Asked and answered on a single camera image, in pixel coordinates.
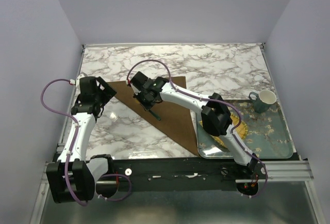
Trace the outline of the gold fork teal handle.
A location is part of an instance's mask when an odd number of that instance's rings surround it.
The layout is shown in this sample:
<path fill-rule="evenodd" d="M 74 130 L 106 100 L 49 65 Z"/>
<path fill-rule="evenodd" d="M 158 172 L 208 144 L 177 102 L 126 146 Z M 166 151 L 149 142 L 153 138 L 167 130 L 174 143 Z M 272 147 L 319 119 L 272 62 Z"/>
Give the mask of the gold fork teal handle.
<path fill-rule="evenodd" d="M 148 111 L 153 117 L 155 117 L 158 121 L 161 120 L 161 117 L 159 115 L 157 115 L 155 112 L 153 112 L 152 110 Z"/>

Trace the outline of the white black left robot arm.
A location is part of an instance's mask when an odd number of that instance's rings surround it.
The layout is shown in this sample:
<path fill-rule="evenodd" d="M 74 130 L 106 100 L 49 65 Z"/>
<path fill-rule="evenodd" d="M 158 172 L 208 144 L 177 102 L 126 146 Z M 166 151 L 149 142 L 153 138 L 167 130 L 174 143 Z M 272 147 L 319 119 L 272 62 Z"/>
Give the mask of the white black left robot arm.
<path fill-rule="evenodd" d="M 67 83 L 80 93 L 70 113 L 65 114 L 72 125 L 64 149 L 55 162 L 48 164 L 46 176 L 54 202 L 86 206 L 95 194 L 97 180 L 109 180 L 114 175 L 110 155 L 95 155 L 87 160 L 86 153 L 97 119 L 117 92 L 101 77 L 83 73 Z"/>

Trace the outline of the brown cloth napkin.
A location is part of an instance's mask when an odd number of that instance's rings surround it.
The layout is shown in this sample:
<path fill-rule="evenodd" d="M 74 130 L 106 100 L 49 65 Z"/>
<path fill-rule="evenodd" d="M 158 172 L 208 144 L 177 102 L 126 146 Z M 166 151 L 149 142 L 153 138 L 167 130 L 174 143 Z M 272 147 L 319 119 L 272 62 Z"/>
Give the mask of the brown cloth napkin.
<path fill-rule="evenodd" d="M 108 84 L 117 91 L 115 95 L 117 100 L 181 147 L 198 156 L 196 134 L 189 109 L 170 102 L 156 104 L 152 109 L 160 115 L 161 120 L 158 121 L 133 98 L 133 91 L 126 86 L 125 81 Z"/>

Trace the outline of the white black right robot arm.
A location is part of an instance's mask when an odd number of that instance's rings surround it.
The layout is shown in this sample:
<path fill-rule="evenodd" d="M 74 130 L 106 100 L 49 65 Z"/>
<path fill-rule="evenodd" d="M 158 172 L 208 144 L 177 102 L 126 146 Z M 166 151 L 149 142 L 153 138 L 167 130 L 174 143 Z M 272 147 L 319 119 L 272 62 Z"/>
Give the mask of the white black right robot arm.
<path fill-rule="evenodd" d="M 132 88 L 134 98 L 144 110 L 159 121 L 161 117 L 154 113 L 152 108 L 162 102 L 174 103 L 198 114 L 204 131 L 220 138 L 229 149 L 238 165 L 237 172 L 242 178 L 251 177 L 252 181 L 256 182 L 257 164 L 266 171 L 264 163 L 247 147 L 236 131 L 242 122 L 240 112 L 233 105 L 224 102 L 219 94 L 200 95 L 174 84 L 170 77 L 159 76 L 151 79 L 140 71 L 131 79 L 127 78 L 126 83 Z"/>

